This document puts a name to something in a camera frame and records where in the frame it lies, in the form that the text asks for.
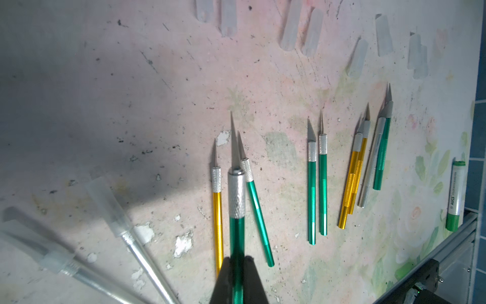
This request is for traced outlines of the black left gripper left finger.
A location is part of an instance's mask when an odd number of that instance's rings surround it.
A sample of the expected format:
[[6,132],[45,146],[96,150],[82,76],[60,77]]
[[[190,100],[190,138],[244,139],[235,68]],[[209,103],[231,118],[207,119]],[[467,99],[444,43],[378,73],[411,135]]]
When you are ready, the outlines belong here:
[[216,280],[209,304],[233,303],[233,273],[229,257],[225,257]]

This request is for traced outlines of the gold carving knife long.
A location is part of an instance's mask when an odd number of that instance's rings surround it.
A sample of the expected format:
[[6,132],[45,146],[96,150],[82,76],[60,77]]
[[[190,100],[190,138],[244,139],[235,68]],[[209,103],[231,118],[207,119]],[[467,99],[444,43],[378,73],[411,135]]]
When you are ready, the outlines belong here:
[[213,224],[215,233],[216,277],[218,277],[224,260],[224,234],[221,205],[221,168],[217,163],[216,140],[213,144],[212,151],[211,187],[213,193]]

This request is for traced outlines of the silver carving knife capped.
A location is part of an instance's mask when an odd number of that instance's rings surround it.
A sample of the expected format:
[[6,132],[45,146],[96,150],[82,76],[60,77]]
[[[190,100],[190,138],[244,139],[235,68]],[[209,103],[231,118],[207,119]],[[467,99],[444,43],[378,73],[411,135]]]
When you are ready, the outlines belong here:
[[360,208],[365,208],[368,203],[368,197],[372,189],[373,179],[377,168],[377,158],[378,151],[382,139],[383,130],[386,123],[386,117],[384,113],[386,112],[387,101],[383,102],[382,108],[378,114],[377,126],[375,128],[375,133],[373,135],[372,148],[370,150],[370,156],[367,163],[367,169],[363,180],[363,189],[361,191],[361,196],[358,202]]

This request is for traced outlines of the green carving knife capped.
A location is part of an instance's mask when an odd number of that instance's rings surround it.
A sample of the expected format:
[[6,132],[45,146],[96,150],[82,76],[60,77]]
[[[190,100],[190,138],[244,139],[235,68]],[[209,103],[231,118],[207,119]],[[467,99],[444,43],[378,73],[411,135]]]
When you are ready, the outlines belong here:
[[317,162],[317,141],[315,132],[308,119],[308,242],[316,244],[316,162]]

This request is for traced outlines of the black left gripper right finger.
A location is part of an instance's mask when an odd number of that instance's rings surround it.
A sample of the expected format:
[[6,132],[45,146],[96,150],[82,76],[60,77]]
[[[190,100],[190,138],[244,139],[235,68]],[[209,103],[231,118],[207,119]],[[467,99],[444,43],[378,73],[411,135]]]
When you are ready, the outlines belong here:
[[254,258],[245,256],[243,277],[244,304],[269,304]]

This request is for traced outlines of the clear protective knife cap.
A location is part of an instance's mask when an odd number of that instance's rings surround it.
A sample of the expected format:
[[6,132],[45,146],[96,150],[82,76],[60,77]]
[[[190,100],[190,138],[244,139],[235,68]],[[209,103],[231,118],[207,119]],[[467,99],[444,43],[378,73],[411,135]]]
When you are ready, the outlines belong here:
[[301,10],[302,0],[292,0],[287,14],[282,40],[280,42],[280,47],[284,51],[293,51],[296,47]]

